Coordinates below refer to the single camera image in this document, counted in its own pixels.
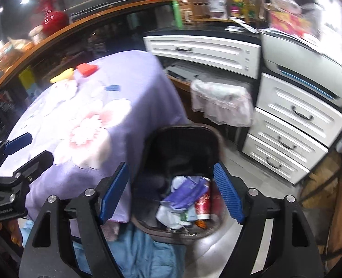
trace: drawer handle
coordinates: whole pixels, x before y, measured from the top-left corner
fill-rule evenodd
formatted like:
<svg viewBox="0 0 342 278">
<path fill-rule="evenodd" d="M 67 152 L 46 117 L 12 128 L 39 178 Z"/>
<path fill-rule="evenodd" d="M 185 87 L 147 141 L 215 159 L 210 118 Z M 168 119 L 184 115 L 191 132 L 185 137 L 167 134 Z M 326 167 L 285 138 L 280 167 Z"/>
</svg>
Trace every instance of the drawer handle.
<svg viewBox="0 0 342 278">
<path fill-rule="evenodd" d="M 296 111 L 296 107 L 295 106 L 292 106 L 292 111 L 298 116 L 298 117 L 301 117 L 302 119 L 305 119 L 305 120 L 308 120 L 308 121 L 311 121 L 313 120 L 314 116 L 313 115 L 310 115 L 310 117 L 307 117 L 301 113 L 298 113 Z"/>
<path fill-rule="evenodd" d="M 175 50 L 177 51 L 182 51 L 182 52 L 188 52 L 188 51 L 193 51 L 192 48 L 187 48 L 187 49 L 184 49 L 184 48 L 180 48 L 180 47 L 176 47 Z"/>
<path fill-rule="evenodd" d="M 279 143 L 280 143 L 282 146 L 284 146 L 285 148 L 288 148 L 288 149 L 290 149 L 290 150 L 294 150 L 294 149 L 297 148 L 296 145 L 293 145 L 292 147 L 290 147 L 289 145 L 287 145 L 287 144 L 283 143 L 282 141 L 280 141 L 281 139 L 282 139 L 281 136 L 278 136 L 278 141 L 279 141 Z"/>
<path fill-rule="evenodd" d="M 281 165 L 275 166 L 274 164 L 272 164 L 272 163 L 269 161 L 269 157 L 266 157 L 266 162 L 267 162 L 271 167 L 274 167 L 275 169 L 282 168 Z"/>
</svg>

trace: ceiling light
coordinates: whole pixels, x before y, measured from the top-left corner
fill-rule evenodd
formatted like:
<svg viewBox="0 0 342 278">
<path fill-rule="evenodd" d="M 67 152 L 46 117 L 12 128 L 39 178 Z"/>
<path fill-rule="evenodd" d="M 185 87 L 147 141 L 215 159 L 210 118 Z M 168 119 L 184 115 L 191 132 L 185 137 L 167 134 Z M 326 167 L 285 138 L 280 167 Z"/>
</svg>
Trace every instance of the ceiling light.
<svg viewBox="0 0 342 278">
<path fill-rule="evenodd" d="M 29 2 L 29 0 L 21 0 L 20 4 L 27 4 Z"/>
</svg>

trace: red can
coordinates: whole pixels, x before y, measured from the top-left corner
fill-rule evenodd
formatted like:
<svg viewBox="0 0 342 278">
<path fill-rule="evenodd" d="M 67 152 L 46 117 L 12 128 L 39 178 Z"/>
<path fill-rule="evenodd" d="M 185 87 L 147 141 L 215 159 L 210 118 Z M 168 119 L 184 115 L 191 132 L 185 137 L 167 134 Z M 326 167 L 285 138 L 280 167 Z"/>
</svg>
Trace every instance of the red can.
<svg viewBox="0 0 342 278">
<path fill-rule="evenodd" d="M 195 202 L 195 211 L 198 219 L 209 219 L 211 217 L 210 209 L 211 209 L 211 187 L 210 187 L 210 179 L 204 178 L 207 180 L 208 190 Z"/>
</svg>

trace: red item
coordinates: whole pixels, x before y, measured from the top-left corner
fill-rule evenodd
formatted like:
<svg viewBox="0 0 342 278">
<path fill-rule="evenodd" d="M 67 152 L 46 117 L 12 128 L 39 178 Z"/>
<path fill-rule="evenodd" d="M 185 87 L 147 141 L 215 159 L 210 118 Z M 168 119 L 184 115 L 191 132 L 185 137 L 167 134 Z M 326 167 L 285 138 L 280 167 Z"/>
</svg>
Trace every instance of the red item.
<svg viewBox="0 0 342 278">
<path fill-rule="evenodd" d="M 204 221 L 201 221 L 200 219 L 195 221 L 195 224 L 203 230 L 207 229 L 207 224 Z"/>
<path fill-rule="evenodd" d="M 211 217 L 210 209 L 211 209 L 211 200 L 210 200 L 210 194 L 211 194 L 211 186 L 210 186 L 210 180 L 207 178 L 204 178 L 207 180 L 208 190 L 207 192 L 202 195 L 196 202 L 195 202 L 195 211 L 196 216 L 198 219 L 209 219 Z"/>
<path fill-rule="evenodd" d="M 91 74 L 95 73 L 99 67 L 97 65 L 89 65 L 89 64 L 80 64 L 77 66 L 78 72 L 80 72 L 84 77 L 88 77 Z"/>
<path fill-rule="evenodd" d="M 53 0 L 41 0 L 40 6 L 45 11 L 42 32 L 47 37 L 68 26 L 69 20 L 67 14 L 63 11 L 54 10 Z"/>
</svg>

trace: white cabinet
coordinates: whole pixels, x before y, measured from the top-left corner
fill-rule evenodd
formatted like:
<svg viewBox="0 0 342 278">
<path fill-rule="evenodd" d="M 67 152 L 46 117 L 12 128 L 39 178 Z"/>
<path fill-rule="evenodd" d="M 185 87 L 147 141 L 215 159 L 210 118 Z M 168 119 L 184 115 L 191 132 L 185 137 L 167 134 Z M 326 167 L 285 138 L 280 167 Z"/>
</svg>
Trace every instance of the white cabinet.
<svg viewBox="0 0 342 278">
<path fill-rule="evenodd" d="M 328 149 L 283 120 L 255 108 L 249 133 L 276 148 L 308 169 L 313 168 Z"/>
<path fill-rule="evenodd" d="M 177 58 L 233 71 L 257 79 L 260 46 L 225 38 L 196 35 L 144 37 L 146 50 L 154 55 Z"/>
<path fill-rule="evenodd" d="M 251 134 L 247 135 L 243 152 L 292 184 L 309 173 L 306 167 Z"/>
<path fill-rule="evenodd" d="M 306 91 L 262 74 L 257 107 L 291 123 L 330 147 L 342 130 L 342 114 Z"/>
</svg>

